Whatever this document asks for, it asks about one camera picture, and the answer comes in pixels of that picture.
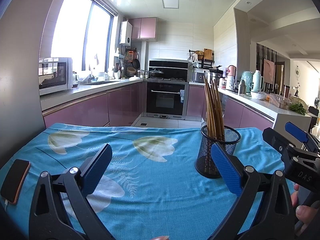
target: mesh pen holder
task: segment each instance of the mesh pen holder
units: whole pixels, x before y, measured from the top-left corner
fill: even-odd
[[[241,136],[235,129],[228,126],[224,127],[224,141],[208,137],[207,132],[208,128],[205,125],[201,128],[202,140],[198,158],[196,160],[196,170],[206,178],[220,178],[221,175],[211,158],[211,146],[212,144],[219,142],[225,148],[226,153],[233,155],[236,144],[240,141]]]

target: window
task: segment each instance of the window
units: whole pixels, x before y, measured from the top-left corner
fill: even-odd
[[[51,57],[71,57],[73,71],[108,71],[113,15],[93,0],[64,0]]]

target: oven handle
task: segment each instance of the oven handle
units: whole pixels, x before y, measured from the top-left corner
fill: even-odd
[[[168,93],[168,94],[180,94],[180,92],[165,92],[165,91],[154,91],[154,90],[151,90],[151,92],[156,92],[156,93]]]

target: countertop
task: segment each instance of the countertop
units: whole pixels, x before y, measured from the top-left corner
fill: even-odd
[[[204,86],[204,83],[198,83],[198,82],[189,82],[190,85],[197,85],[197,86]],[[238,95],[237,93],[234,93],[232,91],[226,90],[226,89],[221,89],[218,88],[218,91],[226,96],[229,96],[231,98],[234,98],[254,109],[257,109],[261,113],[263,113],[266,116],[271,117],[272,119],[276,119],[278,114],[286,114],[286,115],[295,115],[295,116],[301,116],[301,114],[289,111],[289,110],[284,110],[281,108],[278,108],[272,104],[270,104],[267,101],[261,101],[261,100],[256,100],[252,99],[251,96],[246,96],[246,95]]]
[[[54,106],[61,105],[63,103],[92,95],[95,93],[115,89],[125,85],[130,85],[138,82],[142,82],[143,79],[129,81],[129,79],[120,79],[119,81],[114,81],[113,83],[102,84],[102,85],[78,85],[78,87],[64,90],[60,92],[55,92],[47,95],[40,96],[42,111],[49,109]]]

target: human hand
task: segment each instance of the human hand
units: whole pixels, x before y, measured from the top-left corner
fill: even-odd
[[[298,190],[299,190],[299,185],[295,184],[294,185],[294,190],[295,192],[292,193],[291,195],[291,201],[292,201],[292,206],[295,207],[298,204]],[[296,216],[297,218],[304,223],[304,225],[301,227],[300,234],[307,228],[307,226],[311,223],[313,220],[314,216],[318,212],[318,209],[308,207],[308,206],[298,206],[296,208]]]

